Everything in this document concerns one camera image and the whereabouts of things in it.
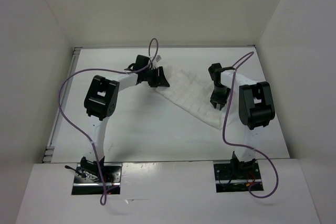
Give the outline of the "white pleated skirt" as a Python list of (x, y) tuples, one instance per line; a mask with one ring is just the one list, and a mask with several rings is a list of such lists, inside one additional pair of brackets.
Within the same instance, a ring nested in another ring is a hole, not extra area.
[(223, 128), (226, 110), (218, 110), (210, 103), (214, 90), (210, 79), (173, 66), (167, 66), (164, 72), (170, 86), (157, 87), (156, 92), (205, 124)]

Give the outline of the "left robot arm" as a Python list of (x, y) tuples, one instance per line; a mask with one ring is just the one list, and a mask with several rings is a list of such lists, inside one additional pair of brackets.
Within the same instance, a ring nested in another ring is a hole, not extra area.
[(89, 117), (88, 135), (95, 150), (88, 151), (80, 166), (86, 170), (86, 176), (93, 182), (104, 177), (104, 139), (107, 123), (115, 112), (120, 91), (147, 82), (151, 88), (169, 87), (163, 67), (145, 69), (139, 73), (117, 74), (111, 80), (103, 76), (93, 77), (84, 100), (84, 107)]

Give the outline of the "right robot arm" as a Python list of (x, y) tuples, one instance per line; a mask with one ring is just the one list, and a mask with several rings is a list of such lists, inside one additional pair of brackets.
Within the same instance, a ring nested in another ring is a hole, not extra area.
[[(210, 103), (215, 108), (226, 108), (224, 143), (235, 148), (230, 172), (235, 178), (243, 178), (255, 164), (261, 129), (275, 118), (270, 84), (257, 82), (234, 70), (216, 70), (210, 77), (214, 84)], [(226, 136), (229, 119), (242, 137), (235, 143)]]

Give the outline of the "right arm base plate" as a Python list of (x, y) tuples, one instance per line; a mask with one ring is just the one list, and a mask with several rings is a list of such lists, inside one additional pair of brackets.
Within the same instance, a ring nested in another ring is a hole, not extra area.
[(234, 193), (248, 191), (263, 191), (261, 174), (258, 164), (247, 172), (234, 174), (232, 166), (228, 162), (214, 163), (214, 177), (217, 193)]

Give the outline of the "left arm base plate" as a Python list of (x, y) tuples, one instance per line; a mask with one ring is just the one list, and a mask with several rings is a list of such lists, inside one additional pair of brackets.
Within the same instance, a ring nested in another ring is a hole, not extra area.
[[(122, 164), (105, 163), (103, 168), (103, 180), (108, 195), (119, 195), (121, 190)], [(103, 184), (100, 177), (90, 174), (81, 169), (80, 164), (76, 166), (72, 195), (101, 195)]]

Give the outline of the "aluminium table frame rail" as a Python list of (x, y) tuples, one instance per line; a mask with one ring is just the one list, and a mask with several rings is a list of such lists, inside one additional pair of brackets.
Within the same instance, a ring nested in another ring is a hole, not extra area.
[[(82, 47), (74, 48), (66, 79), (75, 72), (81, 50), (82, 50)], [(65, 100), (65, 103), (67, 103), (68, 95), (69, 95), (68, 85), (67, 84), (61, 85), (58, 91), (58, 100), (57, 100), (58, 109), (57, 109), (57, 113), (56, 113), (56, 116), (55, 116), (55, 119), (52, 125), (49, 140), (48, 140), (48, 143), (44, 151), (42, 163), (49, 164), (52, 161), (52, 158), (53, 158), (52, 156), (53, 156), (53, 153), (56, 147), (56, 142), (57, 142), (57, 138), (58, 138), (58, 134), (60, 131), (61, 122), (62, 122), (62, 115), (60, 113), (59, 108), (62, 108), (62, 104), (64, 100)]]

